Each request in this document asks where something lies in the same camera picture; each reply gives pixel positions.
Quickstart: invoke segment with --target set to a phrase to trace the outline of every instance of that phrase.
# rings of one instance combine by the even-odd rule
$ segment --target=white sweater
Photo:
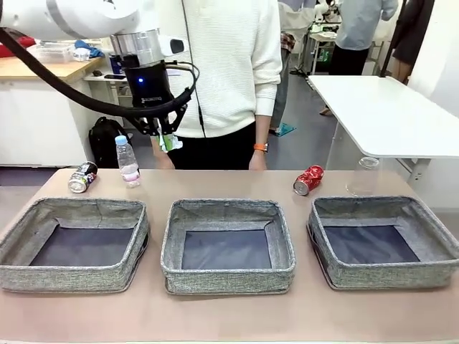
[[[200,69],[197,94],[209,138],[234,133],[271,116],[280,82],[278,0],[184,0],[194,64]],[[156,0],[161,33],[186,39],[181,0]],[[168,60],[190,62],[190,53]],[[192,83],[182,72],[170,76],[178,96]],[[176,134],[202,138],[196,93]]]

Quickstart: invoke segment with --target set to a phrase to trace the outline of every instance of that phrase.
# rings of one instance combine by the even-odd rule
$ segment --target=tabletop
[[[67,81],[78,73],[86,73],[91,69],[95,69],[101,61],[101,58],[96,58],[86,62],[72,61],[44,65],[60,79]],[[0,81],[2,80],[39,80],[39,78],[20,59],[6,57],[0,59]]]
[[[375,158],[459,158],[459,118],[391,77],[310,76],[361,152]]]
[[[310,34],[309,36],[316,40],[317,42],[335,42],[337,35],[334,34],[332,37],[327,35],[325,32],[317,32],[315,34]]]
[[[31,200],[42,197],[136,199],[146,202],[151,241],[133,284],[116,295],[21,295],[0,292],[0,340],[125,341],[427,341],[459,338],[459,280],[424,292],[336,292],[323,278],[308,242],[306,222],[318,196],[347,195],[351,173],[326,172],[309,197],[292,190],[299,171],[142,171],[128,189],[118,171],[101,170],[87,193],[74,195],[74,170],[58,171]],[[412,195],[386,173],[378,194]],[[171,204],[183,198],[277,201],[295,247],[289,293],[249,297],[177,297],[164,289],[160,251]]]

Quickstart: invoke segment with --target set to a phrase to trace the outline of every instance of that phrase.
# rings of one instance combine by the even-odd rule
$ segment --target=blue cloth
[[[104,57],[104,53],[101,52],[98,48],[91,47],[88,43],[82,41],[82,40],[77,40],[75,42],[75,48],[85,48],[90,51],[90,58],[93,59],[94,57]]]
[[[379,20],[389,21],[397,12],[398,0],[341,0],[343,22],[336,45],[346,50],[370,48]]]
[[[289,125],[289,124],[286,124],[286,123],[281,123],[280,124],[280,132],[279,133],[275,133],[274,135],[277,136],[278,138],[281,138],[282,136],[287,135],[287,134],[291,133],[294,130],[296,130],[296,128],[293,127],[292,125]]]

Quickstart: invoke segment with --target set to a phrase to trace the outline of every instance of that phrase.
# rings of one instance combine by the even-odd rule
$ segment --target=hand
[[[256,150],[253,153],[252,160],[250,161],[250,171],[266,171],[266,153],[261,150]]]
[[[169,158],[169,156],[165,153],[162,153],[159,156],[155,157],[156,160],[156,168],[159,170],[175,170],[174,163]]]

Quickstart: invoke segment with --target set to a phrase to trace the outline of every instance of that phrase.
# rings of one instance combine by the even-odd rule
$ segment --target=bottle cap
[[[116,145],[127,145],[128,139],[125,136],[117,136],[115,139]]]

